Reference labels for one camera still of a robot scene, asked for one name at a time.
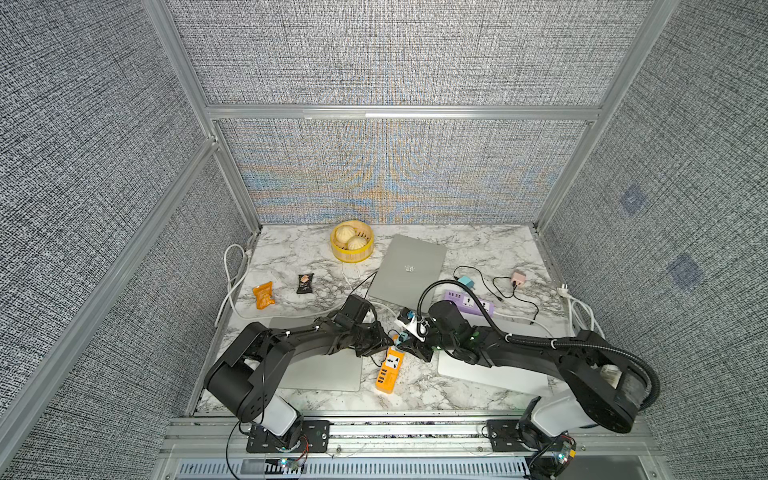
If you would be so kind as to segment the pink charger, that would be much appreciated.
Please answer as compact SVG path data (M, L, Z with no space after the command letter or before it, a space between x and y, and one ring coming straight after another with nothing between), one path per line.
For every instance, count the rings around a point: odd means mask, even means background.
M522 286L526 282L526 275L521 271L514 271L511 276L511 282L516 286Z

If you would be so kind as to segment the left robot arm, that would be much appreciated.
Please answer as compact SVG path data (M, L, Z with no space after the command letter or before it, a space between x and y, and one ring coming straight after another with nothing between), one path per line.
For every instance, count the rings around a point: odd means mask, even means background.
M276 394L294 361L352 350L370 357L387 350L394 341L363 297L352 294L328 316L298 327L247 325L209 368L204 388L242 423L257 423L286 448L301 435L303 417Z

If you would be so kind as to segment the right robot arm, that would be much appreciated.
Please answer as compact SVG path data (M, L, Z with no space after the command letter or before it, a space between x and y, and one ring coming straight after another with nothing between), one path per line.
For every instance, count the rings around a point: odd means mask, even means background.
M417 306L399 347L424 362L442 351L469 365L517 368L563 381L566 391L531 400L517 422L519 441L530 449L594 425L626 434L637 414L660 396L660 379L647 362L594 331L550 338L514 334L502 330L486 309L480 314L486 323L472 325L450 300L427 311Z

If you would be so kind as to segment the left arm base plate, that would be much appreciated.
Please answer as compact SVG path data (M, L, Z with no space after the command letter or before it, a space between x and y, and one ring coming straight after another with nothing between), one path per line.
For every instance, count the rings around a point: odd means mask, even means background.
M327 420L301 420L283 435L276 435L257 424L252 424L246 446L247 453L326 453L330 440Z

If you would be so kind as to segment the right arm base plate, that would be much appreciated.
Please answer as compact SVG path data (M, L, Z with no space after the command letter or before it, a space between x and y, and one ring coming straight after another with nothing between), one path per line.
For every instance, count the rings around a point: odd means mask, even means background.
M557 436L547 434L527 419L494 419L485 424L485 434L494 452L534 453L550 445Z

